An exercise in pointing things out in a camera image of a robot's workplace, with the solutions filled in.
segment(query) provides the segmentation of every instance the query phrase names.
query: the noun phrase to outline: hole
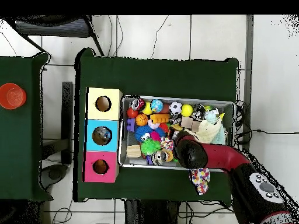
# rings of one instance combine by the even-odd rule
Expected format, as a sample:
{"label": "hole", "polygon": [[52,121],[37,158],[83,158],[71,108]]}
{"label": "hole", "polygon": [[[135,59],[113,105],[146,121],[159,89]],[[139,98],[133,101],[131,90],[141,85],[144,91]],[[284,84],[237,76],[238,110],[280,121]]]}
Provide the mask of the hole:
{"label": "hole", "polygon": [[111,100],[107,96],[101,96],[96,99],[96,108],[99,111],[109,111],[111,108]]}
{"label": "hole", "polygon": [[112,132],[107,127],[96,127],[92,133],[92,140],[98,145],[107,145],[112,139]]}
{"label": "hole", "polygon": [[108,164],[105,160],[97,160],[93,165],[92,169],[97,174],[105,174],[108,171]]}

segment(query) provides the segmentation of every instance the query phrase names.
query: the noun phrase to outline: orange basketball ball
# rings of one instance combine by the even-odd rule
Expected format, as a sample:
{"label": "orange basketball ball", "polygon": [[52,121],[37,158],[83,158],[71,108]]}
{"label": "orange basketball ball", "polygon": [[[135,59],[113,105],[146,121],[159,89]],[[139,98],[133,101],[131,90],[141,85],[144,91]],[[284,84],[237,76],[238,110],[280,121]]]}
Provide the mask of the orange basketball ball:
{"label": "orange basketball ball", "polygon": [[144,113],[137,115],[135,118],[135,123],[139,126],[144,126],[147,124],[147,122],[148,122],[148,117]]}

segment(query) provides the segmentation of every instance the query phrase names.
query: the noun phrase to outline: dark green table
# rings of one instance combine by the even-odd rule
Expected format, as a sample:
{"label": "dark green table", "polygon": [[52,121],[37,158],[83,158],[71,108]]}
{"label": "dark green table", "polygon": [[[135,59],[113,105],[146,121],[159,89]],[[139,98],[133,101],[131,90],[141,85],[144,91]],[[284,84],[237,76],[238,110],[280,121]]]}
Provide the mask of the dark green table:
{"label": "dark green table", "polygon": [[227,176],[211,172],[207,193],[198,196],[187,171],[121,167],[116,182],[83,183],[85,89],[120,89],[124,95],[235,101],[238,60],[170,61],[94,57],[90,48],[76,57],[74,198],[128,198],[231,203]]}
{"label": "dark green table", "polygon": [[40,73],[49,54],[31,58],[0,57],[0,86],[22,87],[26,103],[17,109],[0,107],[0,199],[50,200],[39,184],[41,166]]}

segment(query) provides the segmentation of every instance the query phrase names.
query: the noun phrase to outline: red ball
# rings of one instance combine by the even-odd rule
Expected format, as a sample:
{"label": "red ball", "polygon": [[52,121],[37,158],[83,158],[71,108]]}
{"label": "red ball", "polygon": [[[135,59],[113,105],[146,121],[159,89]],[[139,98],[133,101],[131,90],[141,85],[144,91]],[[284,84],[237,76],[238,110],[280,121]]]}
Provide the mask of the red ball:
{"label": "red ball", "polygon": [[131,107],[127,110],[127,114],[129,118],[136,118],[138,115],[138,111],[133,110]]}

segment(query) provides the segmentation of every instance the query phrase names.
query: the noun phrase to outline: red bowl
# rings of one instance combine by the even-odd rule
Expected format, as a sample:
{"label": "red bowl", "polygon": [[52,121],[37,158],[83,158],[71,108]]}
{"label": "red bowl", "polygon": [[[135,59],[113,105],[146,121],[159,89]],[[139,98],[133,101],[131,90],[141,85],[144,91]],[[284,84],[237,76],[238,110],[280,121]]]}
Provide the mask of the red bowl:
{"label": "red bowl", "polygon": [[17,84],[6,83],[0,87],[0,105],[5,109],[16,109],[26,101],[26,93]]}

